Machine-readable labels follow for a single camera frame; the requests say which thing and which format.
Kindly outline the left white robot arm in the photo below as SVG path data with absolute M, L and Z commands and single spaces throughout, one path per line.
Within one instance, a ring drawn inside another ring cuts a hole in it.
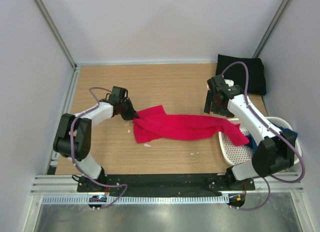
M 92 130 L 100 123 L 117 115 L 124 121 L 138 119 L 126 88 L 113 86 L 111 90 L 91 87 L 90 94 L 96 104 L 82 112 L 64 113 L 60 117 L 53 142 L 53 150 L 69 159 L 95 192 L 107 188 L 105 170 L 93 158 L 90 150 Z

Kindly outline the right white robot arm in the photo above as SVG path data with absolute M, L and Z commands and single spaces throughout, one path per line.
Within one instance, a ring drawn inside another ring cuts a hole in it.
M 293 167 L 295 158 L 300 159 L 296 137 L 270 122 L 250 101 L 247 91 L 239 85 L 230 86 L 222 75 L 207 80 L 204 112 L 232 119 L 237 117 L 252 136 L 257 148 L 252 158 L 239 164 L 231 164 L 225 173 L 225 184 L 237 190 L 255 177 L 271 176 L 279 181 L 276 173 Z

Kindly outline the red t shirt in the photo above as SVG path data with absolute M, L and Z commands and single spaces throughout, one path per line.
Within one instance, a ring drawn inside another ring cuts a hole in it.
M 138 144 L 166 138 L 180 141 L 195 141 L 208 139 L 221 132 L 235 146 L 249 143 L 242 134 L 240 126 L 227 119 L 194 115 L 167 114 L 162 105 L 146 108 L 137 112 L 139 118 L 133 120 L 134 138 Z

